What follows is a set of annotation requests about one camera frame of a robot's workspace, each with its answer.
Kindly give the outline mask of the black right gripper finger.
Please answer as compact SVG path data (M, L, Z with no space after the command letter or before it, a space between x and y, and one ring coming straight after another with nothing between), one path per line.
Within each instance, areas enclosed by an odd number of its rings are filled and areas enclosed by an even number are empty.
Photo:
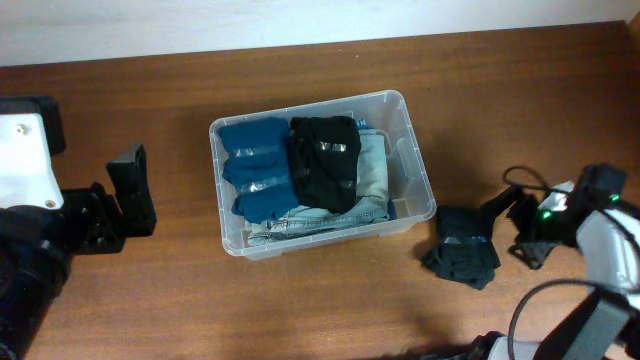
M550 234L552 212L540 210L538 206L535 197L524 197L516 201L507 213L507 218L518 231L508 252L532 270L541 268L558 245Z
M496 197L480 206L481 219L485 222L494 222L499 215L523 197L524 191L520 186L509 186Z

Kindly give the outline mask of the small black taped garment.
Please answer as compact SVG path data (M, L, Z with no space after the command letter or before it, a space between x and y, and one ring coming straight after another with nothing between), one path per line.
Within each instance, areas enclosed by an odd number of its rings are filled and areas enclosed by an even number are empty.
M439 242L421 264L441 279L482 290L501 266L492 242L496 213L483 208L442 206L436 213Z

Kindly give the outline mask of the light blue jeans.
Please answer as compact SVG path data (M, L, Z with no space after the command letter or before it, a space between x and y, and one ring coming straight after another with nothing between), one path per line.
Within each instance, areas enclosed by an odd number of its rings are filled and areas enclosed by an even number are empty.
M359 129L359 136L361 151L357 164L356 203L350 210L338 214L301 205L274 221L246 222L248 244L260 246L388 221L389 178L385 138L374 129Z

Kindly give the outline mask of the dark blue jeans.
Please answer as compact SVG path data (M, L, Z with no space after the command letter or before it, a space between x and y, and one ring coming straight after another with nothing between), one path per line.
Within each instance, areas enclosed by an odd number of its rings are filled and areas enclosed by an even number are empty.
M364 119L356 119L356 126L358 128L359 131L368 131L369 133L372 134L376 134L376 135L382 135L383 137L386 136L386 133L382 130L376 129L372 126L370 126ZM387 209L388 209L388 214L389 214L389 220L393 221L393 220L397 220L398 219L398 215L397 215L397 211L394 205L394 202L392 199L389 199L388 203L387 203Z

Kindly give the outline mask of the teal taped garment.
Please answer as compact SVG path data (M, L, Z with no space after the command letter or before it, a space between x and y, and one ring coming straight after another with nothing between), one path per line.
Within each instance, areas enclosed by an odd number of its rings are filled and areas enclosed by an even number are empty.
M223 178L237 192L232 213L249 223L274 221L299 205L289 168L289 122L268 117L217 131L228 154Z

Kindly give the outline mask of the clear plastic storage container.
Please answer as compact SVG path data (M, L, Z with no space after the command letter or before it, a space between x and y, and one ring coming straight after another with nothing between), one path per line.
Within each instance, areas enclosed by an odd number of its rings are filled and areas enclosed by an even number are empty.
M364 121L385 137L385 152L389 174L389 195L396 218L387 222L328 231L273 244L251 246L244 230L244 219L232 213L237 197L234 187L223 179L223 163L228 153L223 148L217 130L242 122L267 117L330 117L350 116ZM259 260L286 252L313 248L351 239L403 233L415 224L431 219L436 213L436 200L411 123L406 101L396 90L384 90L346 98L309 103L275 110L222 117L211 123L209 130L211 156L215 173L218 215L222 245L232 256Z

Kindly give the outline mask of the large black taped garment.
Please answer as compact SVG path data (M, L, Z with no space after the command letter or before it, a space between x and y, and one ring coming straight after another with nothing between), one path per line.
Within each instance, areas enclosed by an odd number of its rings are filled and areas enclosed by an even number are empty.
M289 162L299 203L345 213L356 203L361 151L356 122L348 116L294 117Z

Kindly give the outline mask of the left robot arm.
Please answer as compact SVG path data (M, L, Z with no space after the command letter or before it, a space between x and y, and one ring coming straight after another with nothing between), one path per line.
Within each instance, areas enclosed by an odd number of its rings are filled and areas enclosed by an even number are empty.
M1 356L28 353L77 255L114 254L153 234L146 152L135 144L106 165L114 194L92 183L63 190L51 164L66 149L51 96L1 99Z

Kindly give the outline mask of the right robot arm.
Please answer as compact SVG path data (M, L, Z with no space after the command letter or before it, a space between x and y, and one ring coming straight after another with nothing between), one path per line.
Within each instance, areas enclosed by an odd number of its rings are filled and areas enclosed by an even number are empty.
M506 189L477 208L443 206L436 213L437 244L421 259L437 277L484 289L500 265L492 242L500 215L517 230L509 253L532 270L565 246L584 258L585 278L558 278L529 290L516 306L506 333L478 336L460 359L603 359L611 345L639 356L639 208L622 199L624 171L606 164L583 168L576 182L550 185L537 171L526 184L502 176ZM546 289L585 287L588 294L539 342L515 338L527 303Z

